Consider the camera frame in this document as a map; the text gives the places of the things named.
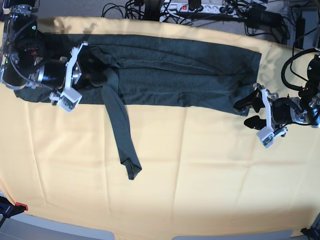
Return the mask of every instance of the power strip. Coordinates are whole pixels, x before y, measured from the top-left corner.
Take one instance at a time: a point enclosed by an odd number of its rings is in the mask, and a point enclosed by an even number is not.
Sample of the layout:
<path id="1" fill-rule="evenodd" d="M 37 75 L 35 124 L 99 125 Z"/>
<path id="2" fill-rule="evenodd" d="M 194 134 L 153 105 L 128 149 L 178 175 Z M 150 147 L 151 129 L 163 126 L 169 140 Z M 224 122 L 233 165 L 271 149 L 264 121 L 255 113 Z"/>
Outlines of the power strip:
<path id="1" fill-rule="evenodd" d="M 197 14 L 208 14 L 208 15 L 212 15 L 212 14 L 223 14 L 223 15 L 228 15 L 228 16 L 234 16 L 234 17 L 238 17 L 236 11 L 232 11 L 229 12 L 228 14 L 225 14 L 221 11 L 222 8 L 224 8 L 225 6 L 223 5 L 214 5 L 214 4 L 202 4 L 203 10 L 201 11 L 197 11 Z M 161 12 L 163 13 L 165 11 L 166 7 L 163 6 L 161 8 Z M 192 14 L 195 12 L 195 10 L 190 10 L 189 6 L 187 3 L 178 3 L 178 2 L 174 2 L 174 3 L 170 3 L 168 10 L 170 11 L 175 11 L 176 14 L 179 15 L 179 13 L 182 14 Z"/>

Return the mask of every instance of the white power strip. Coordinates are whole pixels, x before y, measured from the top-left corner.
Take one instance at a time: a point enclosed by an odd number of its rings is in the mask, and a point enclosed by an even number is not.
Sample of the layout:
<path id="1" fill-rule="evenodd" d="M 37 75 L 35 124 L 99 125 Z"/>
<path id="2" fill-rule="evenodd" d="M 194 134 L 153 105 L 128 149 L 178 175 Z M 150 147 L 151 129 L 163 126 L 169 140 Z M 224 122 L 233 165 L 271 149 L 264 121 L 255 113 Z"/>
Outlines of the white power strip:
<path id="1" fill-rule="evenodd" d="M 170 2 L 170 0 L 165 0 L 164 1 L 164 5 L 161 8 L 161 12 L 164 13 L 167 4 Z M 261 5 L 263 8 L 267 7 L 267 0 L 248 0 L 247 1 L 248 4 L 250 5 L 255 5 L 255 4 L 259 4 Z M 225 15 L 225 16 L 231 16 L 234 18 L 239 18 L 236 11 L 232 11 L 232 12 L 228 12 L 226 13 L 226 11 L 221 11 L 222 8 L 225 8 L 226 6 L 224 5 L 215 5 L 215 4 L 202 4 L 203 10 L 201 11 L 197 11 L 197 14 L 208 14 L 208 15 Z M 179 3 L 179 2 L 172 2 L 170 3 L 169 7 L 167 8 L 169 11 L 173 12 L 174 14 L 178 14 L 179 13 L 194 13 L 195 10 L 190 10 L 188 3 Z"/>
<path id="2" fill-rule="evenodd" d="M 161 8 L 161 12 L 164 13 L 166 9 L 166 2 L 164 2 L 164 6 Z M 197 14 L 208 14 L 208 15 L 225 15 L 225 16 L 232 16 L 234 18 L 238 18 L 236 11 L 228 12 L 227 14 L 221 12 L 221 8 L 224 8 L 223 5 L 215 5 L 215 4 L 202 4 L 203 10 L 197 11 Z M 179 14 L 179 13 L 194 13 L 195 10 L 190 10 L 187 3 L 170 3 L 169 7 L 167 8 L 169 11 Z"/>

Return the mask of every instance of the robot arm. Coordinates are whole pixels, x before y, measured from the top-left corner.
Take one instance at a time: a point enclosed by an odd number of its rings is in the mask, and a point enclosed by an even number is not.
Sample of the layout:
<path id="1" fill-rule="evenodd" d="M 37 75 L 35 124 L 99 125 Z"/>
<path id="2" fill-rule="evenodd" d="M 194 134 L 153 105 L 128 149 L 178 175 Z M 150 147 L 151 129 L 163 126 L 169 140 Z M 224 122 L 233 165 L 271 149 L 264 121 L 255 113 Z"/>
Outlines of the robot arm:
<path id="1" fill-rule="evenodd" d="M 24 87 L 50 89 L 52 104 L 66 112 L 73 111 L 82 99 L 75 90 L 82 75 L 78 55 L 87 42 L 74 47 L 70 56 L 50 59 L 38 35 L 36 0 L 5 0 L 4 33 L 0 82 L 8 88 Z"/>
<path id="2" fill-rule="evenodd" d="M 302 55 L 317 53 L 309 63 L 305 87 L 292 85 L 286 80 L 286 69 L 292 61 Z M 283 66 L 281 80 L 283 84 L 295 91 L 299 97 L 281 97 L 277 93 L 270 93 L 263 85 L 255 84 L 255 91 L 249 96 L 239 100 L 233 106 L 237 112 L 253 108 L 256 113 L 261 108 L 266 108 L 266 119 L 253 116 L 244 121 L 244 125 L 251 129 L 259 130 L 257 136 L 262 144 L 269 148 L 278 136 L 284 137 L 288 131 L 287 125 L 298 124 L 301 126 L 320 127 L 320 58 L 319 50 L 307 49 L 291 57 Z"/>

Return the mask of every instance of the metal screw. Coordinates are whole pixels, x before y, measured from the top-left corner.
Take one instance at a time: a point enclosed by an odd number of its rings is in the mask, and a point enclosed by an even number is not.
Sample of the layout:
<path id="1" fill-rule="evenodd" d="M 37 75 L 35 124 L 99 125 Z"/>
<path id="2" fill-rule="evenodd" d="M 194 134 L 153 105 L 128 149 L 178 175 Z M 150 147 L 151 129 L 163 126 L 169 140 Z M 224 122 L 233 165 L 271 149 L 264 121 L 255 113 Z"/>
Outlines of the metal screw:
<path id="1" fill-rule="evenodd" d="M 315 105 L 316 105 L 316 102 L 315 102 L 315 101 L 309 102 L 309 107 L 310 107 L 310 108 L 313 108 Z"/>

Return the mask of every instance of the yellow tablecloth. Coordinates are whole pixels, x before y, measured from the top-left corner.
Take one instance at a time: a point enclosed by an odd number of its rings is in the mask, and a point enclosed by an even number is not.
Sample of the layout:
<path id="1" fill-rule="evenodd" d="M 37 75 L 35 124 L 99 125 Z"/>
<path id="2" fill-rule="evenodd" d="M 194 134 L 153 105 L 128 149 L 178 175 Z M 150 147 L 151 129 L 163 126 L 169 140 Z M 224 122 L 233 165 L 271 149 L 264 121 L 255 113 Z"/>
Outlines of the yellow tablecloth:
<path id="1" fill-rule="evenodd" d="M 281 96 L 289 48 L 215 30 L 127 19 L 57 17 L 63 34 L 146 35 L 233 45 L 262 54 L 258 82 Z M 313 55 L 295 69 L 306 75 Z M 287 74 L 292 83 L 304 84 Z M 320 212 L 320 131 L 291 125 L 265 149 L 244 117 L 200 107 L 129 105 L 142 165 L 134 181 L 119 163 L 104 105 L 71 114 L 29 103 L 0 86 L 0 190 L 27 214 L 114 233 L 117 240 L 171 240 L 309 227 Z"/>

